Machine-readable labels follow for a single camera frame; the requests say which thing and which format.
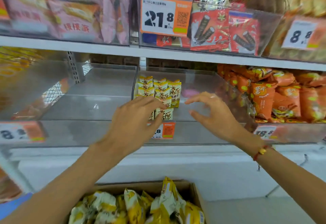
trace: white metal shelf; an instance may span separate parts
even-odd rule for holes
[[[132,57],[150,57],[162,59],[188,60],[195,62],[211,62],[238,65],[253,65],[278,67],[299,70],[320,70],[326,71],[326,64],[300,62],[291,60],[278,60],[257,57],[241,57],[234,55],[209,54],[181,50],[169,50],[160,48],[145,48],[131,45],[115,46],[104,44],[89,44],[82,42],[54,41],[31,38],[19,38],[0,36],[1,46],[25,47],[45,50],[72,51],[80,53],[99,53],[111,55],[123,55]]]

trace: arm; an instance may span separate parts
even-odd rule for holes
[[[185,103],[193,102],[203,102],[210,107],[209,117],[196,111],[190,111],[190,114],[217,137],[234,144],[251,157],[265,145],[260,137],[251,134],[236,121],[228,106],[216,95],[204,92]],[[257,162],[317,224],[326,223],[324,181],[273,149],[267,149],[258,156]]]
[[[119,107],[103,139],[89,146],[71,167],[0,224],[61,223],[100,177],[153,136],[162,123],[162,114],[149,126],[148,117],[159,107],[166,108],[153,97],[137,97]]]

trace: store shelf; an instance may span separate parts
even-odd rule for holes
[[[54,41],[42,39],[30,39],[0,36],[0,45],[26,47],[46,50],[72,51],[80,53],[100,53],[123,55],[133,57],[149,57],[163,59],[188,60],[196,62],[226,63],[238,65],[267,66],[300,70],[320,70],[326,71],[326,64],[310,62],[267,59],[259,57],[240,57],[226,54],[209,54],[200,52],[178,51],[160,48],[147,48],[138,46],[114,46],[104,44],[90,44],[70,41]]]

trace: hand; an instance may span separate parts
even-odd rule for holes
[[[209,117],[194,110],[190,110],[189,113],[215,136],[237,145],[242,139],[252,135],[235,119],[229,107],[215,94],[203,92],[189,98],[185,104],[193,102],[202,102],[211,109]]]
[[[139,149],[162,123],[163,114],[160,113],[151,125],[147,125],[156,108],[166,109],[166,106],[157,98],[144,96],[118,107],[108,133],[98,142],[102,149],[114,150],[121,155],[120,159]]]

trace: cardboard box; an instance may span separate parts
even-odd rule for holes
[[[202,207],[201,203],[203,202],[202,197],[200,193],[197,191],[196,186],[194,183],[190,183],[185,180],[174,180],[173,181],[177,187],[178,192],[183,197],[185,201],[189,201],[199,207]],[[131,189],[136,191],[138,194],[141,195],[142,191],[144,190],[147,192],[150,196],[153,198],[159,196],[162,191],[163,181],[159,182],[138,182],[138,183],[125,183],[125,184],[109,184],[109,185],[96,185],[91,190],[89,190],[87,193],[85,193],[84,196],[93,194],[95,191],[106,191],[114,196],[120,195],[124,193],[124,190]],[[205,215],[205,224],[210,224],[210,222],[206,218]]]

